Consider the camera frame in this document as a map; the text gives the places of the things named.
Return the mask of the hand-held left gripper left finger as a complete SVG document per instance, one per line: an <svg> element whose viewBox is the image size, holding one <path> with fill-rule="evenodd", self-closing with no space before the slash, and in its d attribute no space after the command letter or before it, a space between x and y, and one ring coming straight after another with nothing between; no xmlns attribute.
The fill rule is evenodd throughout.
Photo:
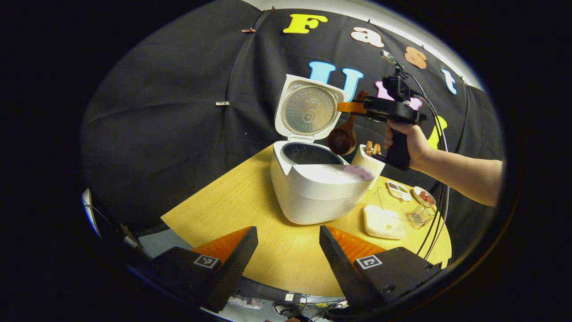
<svg viewBox="0 0 572 322"><path fill-rule="evenodd" d="M130 272L184 306L218 313L236 292L258 244L257 228L247 226L192 250L172 247Z"/></svg>

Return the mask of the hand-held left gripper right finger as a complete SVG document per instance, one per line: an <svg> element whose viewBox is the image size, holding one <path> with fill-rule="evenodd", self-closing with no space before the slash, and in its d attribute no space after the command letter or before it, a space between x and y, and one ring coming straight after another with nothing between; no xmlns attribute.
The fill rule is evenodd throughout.
<svg viewBox="0 0 572 322"><path fill-rule="evenodd" d="M442 274L406 247L386 250L331 225L320 226L319 244L348 303L342 314L397 314Z"/></svg>

